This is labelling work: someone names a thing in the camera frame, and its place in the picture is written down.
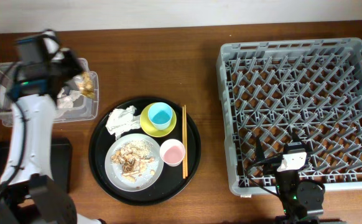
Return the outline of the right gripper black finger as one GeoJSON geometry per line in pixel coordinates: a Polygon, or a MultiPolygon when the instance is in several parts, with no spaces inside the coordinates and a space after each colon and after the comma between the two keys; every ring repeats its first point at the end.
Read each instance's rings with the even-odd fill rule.
{"type": "Polygon", "coordinates": [[[260,138],[258,136],[256,136],[255,140],[256,140],[256,148],[255,148],[256,158],[255,158],[255,161],[260,162],[260,161],[263,161],[266,157],[265,157],[264,151],[262,149],[260,138]]]}
{"type": "Polygon", "coordinates": [[[301,140],[301,138],[299,138],[299,136],[296,133],[296,130],[294,128],[291,129],[291,138],[292,138],[292,142],[299,142],[301,144],[303,144],[304,142],[301,140]]]}

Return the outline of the pink cup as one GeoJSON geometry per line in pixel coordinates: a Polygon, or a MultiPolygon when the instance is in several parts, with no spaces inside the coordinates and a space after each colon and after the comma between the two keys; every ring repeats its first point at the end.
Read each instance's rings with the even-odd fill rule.
{"type": "Polygon", "coordinates": [[[185,157],[185,146],[177,139],[168,139],[160,146],[160,157],[168,166],[178,166],[185,157]]]}

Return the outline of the white napkin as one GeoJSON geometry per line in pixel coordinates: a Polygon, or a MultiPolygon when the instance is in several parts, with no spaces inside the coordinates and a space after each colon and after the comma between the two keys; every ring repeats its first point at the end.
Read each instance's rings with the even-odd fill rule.
{"type": "Polygon", "coordinates": [[[115,108],[110,112],[105,125],[110,135],[114,135],[115,139],[118,140],[122,134],[141,128],[141,116],[135,116],[135,112],[135,106],[129,106],[126,109],[115,108]]]}

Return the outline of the light blue cup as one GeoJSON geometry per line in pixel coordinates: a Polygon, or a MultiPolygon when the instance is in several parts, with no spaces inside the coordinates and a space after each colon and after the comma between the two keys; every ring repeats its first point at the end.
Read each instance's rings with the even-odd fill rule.
{"type": "Polygon", "coordinates": [[[172,117],[172,108],[167,103],[154,103],[148,110],[149,121],[158,130],[167,129],[172,117]]]}

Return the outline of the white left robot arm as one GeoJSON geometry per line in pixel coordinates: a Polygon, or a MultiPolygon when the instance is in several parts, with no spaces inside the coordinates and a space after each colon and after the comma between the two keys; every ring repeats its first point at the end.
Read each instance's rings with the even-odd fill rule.
{"type": "Polygon", "coordinates": [[[51,169],[57,96],[68,87],[92,98],[89,74],[52,29],[16,40],[16,48],[20,60],[9,67],[12,85],[6,92],[13,126],[0,178],[0,223],[102,223],[77,212],[51,169]]]}

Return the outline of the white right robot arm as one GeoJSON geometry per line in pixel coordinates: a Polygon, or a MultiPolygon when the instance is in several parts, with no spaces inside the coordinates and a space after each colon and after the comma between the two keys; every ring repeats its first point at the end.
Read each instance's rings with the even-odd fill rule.
{"type": "Polygon", "coordinates": [[[284,214],[275,217],[276,223],[320,223],[325,185],[316,180],[301,179],[299,172],[308,165],[313,150],[295,132],[292,141],[284,144],[283,151],[266,157],[261,141],[256,140],[256,158],[253,166],[261,166],[264,175],[276,181],[274,195],[281,201],[284,214]]]}

